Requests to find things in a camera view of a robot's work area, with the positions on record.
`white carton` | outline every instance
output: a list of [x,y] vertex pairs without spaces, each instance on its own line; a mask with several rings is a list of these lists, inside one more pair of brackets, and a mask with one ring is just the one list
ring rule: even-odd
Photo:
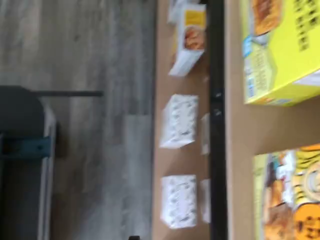
[[203,201],[201,204],[202,220],[209,224],[211,221],[210,179],[201,181],[200,185],[203,192]]
[[186,3],[198,4],[199,0],[170,0],[168,23],[176,24],[181,7]]
[[171,229],[197,224],[196,175],[172,175],[161,179],[161,219]]
[[201,146],[202,155],[210,153],[210,114],[206,113],[201,119]]
[[177,149],[195,141],[198,96],[173,95],[163,110],[161,148]]
[[205,51],[206,5],[182,4],[176,21],[169,75],[186,76]]

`product box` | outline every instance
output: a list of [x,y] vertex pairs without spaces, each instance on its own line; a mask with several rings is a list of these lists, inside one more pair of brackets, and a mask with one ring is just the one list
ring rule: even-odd
[[211,188],[210,188],[210,179],[205,179],[201,181],[201,189],[203,192],[202,195],[202,204],[201,204],[201,214],[202,220],[209,224],[211,222]]
[[254,157],[256,240],[320,239],[320,144]]
[[196,175],[172,175],[161,179],[161,219],[171,229],[197,224]]
[[320,0],[240,0],[244,98],[291,106],[320,94]]
[[201,118],[201,154],[210,153],[210,114],[206,113]]
[[163,110],[161,148],[177,149],[196,138],[198,96],[174,94]]
[[198,4],[199,0],[170,0],[168,11],[168,23],[176,24],[183,4]]
[[205,51],[206,5],[185,3],[179,9],[173,35],[169,75],[186,76]]

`cardboard shelf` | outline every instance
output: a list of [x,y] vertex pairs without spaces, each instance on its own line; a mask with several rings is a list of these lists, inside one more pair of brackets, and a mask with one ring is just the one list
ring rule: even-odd
[[[157,6],[157,48],[155,87],[155,133],[153,166],[153,240],[208,240],[210,225],[203,222],[200,203],[200,182],[209,176],[208,156],[201,155],[201,118],[209,112],[208,61],[206,54],[187,77],[171,77],[172,38],[174,28],[167,24],[169,0],[159,0]],[[162,111],[173,94],[199,96],[197,134],[195,142],[179,149],[159,148],[162,130]],[[197,182],[197,225],[190,228],[170,229],[160,219],[162,208],[161,178],[169,175],[195,174]]]
[[225,7],[228,239],[254,239],[253,156],[320,142],[320,98],[293,107],[244,105],[238,0]]

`yellow box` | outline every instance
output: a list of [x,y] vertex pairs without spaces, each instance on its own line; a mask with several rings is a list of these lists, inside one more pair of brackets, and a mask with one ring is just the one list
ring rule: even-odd
[[320,0],[241,0],[246,104],[320,94]]
[[253,161],[256,240],[320,239],[320,144]]

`wooden floor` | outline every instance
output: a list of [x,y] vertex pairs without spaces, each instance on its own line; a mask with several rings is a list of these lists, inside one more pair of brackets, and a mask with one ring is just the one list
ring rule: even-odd
[[100,90],[46,98],[60,123],[52,240],[151,239],[156,0],[0,0],[0,84]]

